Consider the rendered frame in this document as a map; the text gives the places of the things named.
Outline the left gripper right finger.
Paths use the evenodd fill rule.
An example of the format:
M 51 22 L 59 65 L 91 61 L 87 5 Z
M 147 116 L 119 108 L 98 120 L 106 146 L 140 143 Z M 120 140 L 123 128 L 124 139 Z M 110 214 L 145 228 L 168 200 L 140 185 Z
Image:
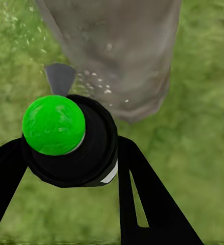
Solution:
M 137 223 L 130 171 L 149 228 Z M 118 136 L 121 245 L 204 245 L 138 146 Z

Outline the pesticide atomizer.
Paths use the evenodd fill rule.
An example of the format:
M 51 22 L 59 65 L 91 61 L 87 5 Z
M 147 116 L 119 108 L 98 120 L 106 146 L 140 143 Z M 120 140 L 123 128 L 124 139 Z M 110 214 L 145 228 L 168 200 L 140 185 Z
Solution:
M 43 70 L 53 95 L 40 97 L 24 114 L 24 159 L 36 176 L 55 186 L 104 186 L 118 172 L 118 129 L 95 99 L 69 94 L 80 76 L 69 64 Z

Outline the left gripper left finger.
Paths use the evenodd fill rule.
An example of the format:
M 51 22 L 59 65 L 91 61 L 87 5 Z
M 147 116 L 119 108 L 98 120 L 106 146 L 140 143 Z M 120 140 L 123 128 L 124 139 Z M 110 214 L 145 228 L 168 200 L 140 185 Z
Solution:
M 21 138 L 0 146 L 0 222 L 27 167 Z

